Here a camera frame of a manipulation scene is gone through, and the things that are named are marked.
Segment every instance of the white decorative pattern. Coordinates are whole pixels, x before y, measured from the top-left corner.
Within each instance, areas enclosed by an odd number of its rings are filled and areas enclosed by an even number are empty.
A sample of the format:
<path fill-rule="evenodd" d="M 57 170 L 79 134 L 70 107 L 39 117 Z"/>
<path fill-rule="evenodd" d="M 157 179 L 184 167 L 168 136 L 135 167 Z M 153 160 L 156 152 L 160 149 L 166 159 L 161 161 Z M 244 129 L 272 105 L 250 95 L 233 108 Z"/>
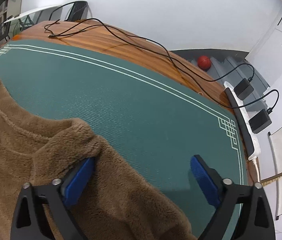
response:
<path fill-rule="evenodd" d="M 25 47 L 31 47 L 31 48 L 42 49 L 42 50 L 28 49 L 28 48 L 25 48 Z M 67 52 L 67 51 L 63 51 L 63 50 L 48 49 L 48 48 L 37 47 L 37 46 L 26 45 L 26 44 L 6 44 L 4 46 L 4 48 L 2 48 L 0 50 L 0 55 L 4 54 L 4 53 L 7 53 L 10 49 L 23 49 L 23 50 L 29 50 L 29 51 L 34 51 L 34 52 L 52 54 L 52 55 L 55 55 L 55 56 L 67 57 L 67 58 L 71 58 L 71 59 L 74 59 L 74 60 L 90 63 L 92 65 L 97 65 L 97 66 L 100 66 L 100 67 L 103 67 L 103 68 L 106 68 L 106 69 L 109 69 L 109 70 L 121 73 L 123 75 L 127 75 L 129 77 L 132 77 L 132 78 L 137 79 L 139 81 L 145 82 L 145 83 L 147 83 L 149 85 L 152 85 L 154 87 L 157 87 L 157 88 L 159 88 L 159 89 L 161 89 L 163 91 L 166 91 L 166 92 L 168 92 L 168 93 L 170 93 L 170 94 L 172 94 L 172 95 L 174 95 L 174 96 L 176 96 L 176 97 L 178 97 L 178 98 L 180 98 L 180 99 L 182 99 L 184 101 L 187 101 L 187 102 L 189 102 L 189 103 L 191 103 L 191 104 L 201 108 L 202 110 L 208 112 L 209 114 L 217 117 L 218 122 L 219 122 L 219 127 L 222 130 L 226 131 L 226 135 L 230 138 L 230 141 L 231 141 L 231 148 L 236 150 L 236 152 L 237 152 L 238 163 L 239 163 L 239 170 L 240 170 L 240 184 L 243 184 L 243 165 L 242 165 L 241 149 L 240 149 L 240 144 L 239 144 L 239 136 L 238 136 L 238 132 L 236 130 L 235 121 L 231 120 L 226 115 L 224 115 L 224 114 L 222 114 L 222 113 L 212 109 L 211 107 L 205 105 L 204 103 L 202 103 L 202 102 L 200 102 L 200 101 L 198 101 L 198 100 L 196 100 L 196 99 L 194 99 L 194 98 L 192 98 L 192 97 L 190 97 L 190 96 L 188 96 L 188 95 L 186 95 L 186 94 L 184 94 L 184 93 L 182 93 L 182 92 L 180 92 L 180 91 L 178 91 L 178 90 L 176 90 L 176 89 L 174 89 L 172 87 L 169 87 L 166 84 L 163 84 L 163 83 L 161 83 L 161 82 L 159 82 L 157 80 L 154 80 L 152 78 L 149 78 L 149 77 L 147 77 L 145 75 L 142 75 L 140 73 L 131 71 L 129 69 L 123 68 L 123 67 L 118 66 L 118 65 L 114 65 L 114 64 L 109 63 L 109 62 L 105 62 L 105 61 L 102 61 L 102 60 L 99 60 L 99 59 L 95 59 L 95 58 L 87 57 L 87 56 L 84 56 L 84 55 L 81 55 L 81 54 L 76 54 L 76 53 Z M 63 54 L 47 52 L 47 51 L 44 51 L 44 50 L 61 52 L 61 53 L 65 53 L 65 54 L 79 56 L 79 57 L 82 57 L 82 58 L 87 58 L 87 59 L 90 59 L 90 60 L 93 60 L 93 61 L 97 61 L 97 62 L 100 62 L 100 63 L 104 63 L 104 64 L 107 64 L 107 65 L 119 68 L 121 70 L 128 71 L 129 73 L 136 74 L 136 75 L 138 75 L 140 77 L 146 78 L 147 80 L 155 82 L 156 84 L 153 84 L 153 83 L 148 82 L 146 80 L 140 79 L 140 78 L 138 78 L 136 76 L 133 76 L 131 74 L 128 74 L 128 73 L 125 73 L 125 72 L 122 72 L 122 71 L 119 71 L 119 70 L 116 70 L 116 69 L 113 69 L 113 68 L 110 68 L 110 67 L 107 67 L 107 66 L 104 66 L 104 65 L 101 65 L 101 64 L 97 64 L 95 62 L 91 62 L 91 61 L 87 61 L 87 60 L 83 60 L 83 59 L 80 59 L 80 58 L 76 58 L 76 57 L 72 57 L 72 56 L 67 56 L 67 55 L 63 55 Z"/>

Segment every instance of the wood grain surface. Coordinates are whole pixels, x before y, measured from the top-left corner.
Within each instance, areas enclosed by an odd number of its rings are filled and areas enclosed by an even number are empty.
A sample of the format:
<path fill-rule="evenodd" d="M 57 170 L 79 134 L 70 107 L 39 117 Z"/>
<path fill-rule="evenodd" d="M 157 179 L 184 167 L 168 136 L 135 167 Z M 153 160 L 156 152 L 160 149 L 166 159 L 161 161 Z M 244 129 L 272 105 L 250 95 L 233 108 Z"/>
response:
<path fill-rule="evenodd" d="M 181 64 L 175 62 L 177 66 L 179 66 L 181 69 L 183 69 L 185 72 L 187 72 L 189 75 L 183 73 L 182 71 L 178 70 L 170 61 L 169 58 L 165 56 L 157 55 L 153 52 L 146 51 L 144 49 L 136 48 L 132 45 L 127 44 L 126 42 L 120 40 L 119 38 L 116 38 L 113 36 L 110 32 L 108 32 L 103 26 L 95 26 L 87 29 L 87 31 L 75 34 L 73 36 L 69 37 L 62 37 L 62 38 L 49 38 L 49 32 L 47 32 L 44 29 L 44 26 L 47 24 L 51 24 L 53 21 L 44 21 L 37 25 L 34 25 L 20 34 L 14 36 L 12 40 L 26 40 L 26 39 L 35 39 L 35 40 L 42 40 L 47 42 L 54 42 L 58 44 L 68 45 L 68 46 L 74 46 L 79 47 L 83 49 L 88 49 L 96 52 L 100 52 L 103 54 L 107 54 L 110 56 L 118 57 L 130 62 L 133 62 L 137 65 L 143 66 L 145 68 L 151 69 L 153 71 L 156 71 L 164 76 L 169 77 L 170 79 L 194 90 L 197 93 L 200 93 L 204 97 L 209 98 L 201 89 L 200 87 L 193 81 L 193 79 L 190 76 L 194 77 L 197 82 L 200 83 L 200 85 L 216 100 L 221 102 L 224 105 L 230 106 L 230 103 L 228 101 L 228 98 L 224 92 L 224 87 L 221 86 L 218 82 L 206 82 L 202 80 L 201 78 L 195 76 L 195 74 L 191 73 L 191 71 L 187 70 L 184 66 Z M 50 30 L 52 30 L 55 34 L 61 33 L 77 23 L 75 22 L 59 22 L 55 25 L 52 25 L 49 27 Z M 91 25 L 99 25 L 100 23 L 94 20 L 89 20 L 84 23 L 81 23 L 80 25 L 74 27 L 71 32 L 79 31 L 85 27 L 91 26 Z M 166 51 L 157 46 L 156 44 L 145 41 L 139 38 L 130 38 L 118 30 L 110 29 L 113 33 L 115 33 L 117 36 L 123 38 L 124 40 L 137 44 L 139 46 L 142 46 L 144 48 L 151 49 L 156 52 L 160 52 L 162 54 L 167 54 Z M 169 52 L 169 54 L 178 59 L 180 62 L 182 62 L 185 66 L 187 66 L 189 69 L 191 69 L 194 73 L 211 80 L 212 78 L 205 73 L 203 70 L 198 68 L 197 66 L 194 66 L 187 60 L 179 57 L 178 55 Z M 225 108 L 231 113 L 234 114 L 234 112 L 229 109 Z M 246 151 L 245 151 L 245 145 L 243 142 L 243 148 L 245 153 L 245 160 L 246 160 L 246 169 L 248 174 L 248 183 L 249 185 L 252 185 L 254 181 L 257 181 L 257 174 L 255 171 L 255 168 L 251 162 L 247 161 Z"/>

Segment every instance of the basketball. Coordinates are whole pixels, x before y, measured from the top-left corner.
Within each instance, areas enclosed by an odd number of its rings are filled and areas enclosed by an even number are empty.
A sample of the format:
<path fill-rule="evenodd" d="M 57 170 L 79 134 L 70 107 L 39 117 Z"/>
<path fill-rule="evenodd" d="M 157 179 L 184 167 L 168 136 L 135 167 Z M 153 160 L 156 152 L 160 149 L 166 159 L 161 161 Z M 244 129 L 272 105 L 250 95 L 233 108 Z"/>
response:
<path fill-rule="evenodd" d="M 211 67 L 211 60 L 207 56 L 200 56 L 198 58 L 198 67 L 207 71 Z"/>

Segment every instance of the blue gripper pad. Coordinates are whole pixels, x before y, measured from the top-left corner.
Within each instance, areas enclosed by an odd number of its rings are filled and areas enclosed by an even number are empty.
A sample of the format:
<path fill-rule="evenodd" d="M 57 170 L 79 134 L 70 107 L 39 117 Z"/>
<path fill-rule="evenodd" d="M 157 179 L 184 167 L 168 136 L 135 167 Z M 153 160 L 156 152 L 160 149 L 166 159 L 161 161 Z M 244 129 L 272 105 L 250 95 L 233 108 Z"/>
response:
<path fill-rule="evenodd" d="M 215 208 L 220 205 L 220 198 L 218 194 L 218 187 L 208 175 L 206 169 L 210 169 L 199 155 L 191 157 L 191 172 L 199 184 L 208 203 Z"/>
<path fill-rule="evenodd" d="M 94 157 L 82 160 L 79 165 L 69 171 L 61 186 L 63 203 L 66 207 L 76 205 L 86 184 L 94 172 Z"/>

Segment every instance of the brown fleece garment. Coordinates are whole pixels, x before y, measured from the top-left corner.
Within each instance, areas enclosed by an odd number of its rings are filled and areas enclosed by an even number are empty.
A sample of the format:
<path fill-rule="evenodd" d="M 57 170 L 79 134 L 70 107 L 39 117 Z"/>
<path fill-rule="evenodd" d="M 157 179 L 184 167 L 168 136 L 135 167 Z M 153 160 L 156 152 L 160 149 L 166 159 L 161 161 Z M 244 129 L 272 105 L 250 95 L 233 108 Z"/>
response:
<path fill-rule="evenodd" d="M 92 156 L 95 173 L 71 209 L 89 239 L 196 239 L 185 214 L 86 122 L 30 114 L 0 80 L 0 240 L 10 239 L 13 211 L 25 182 L 48 184 Z M 46 214 L 56 239 L 62 239 Z"/>

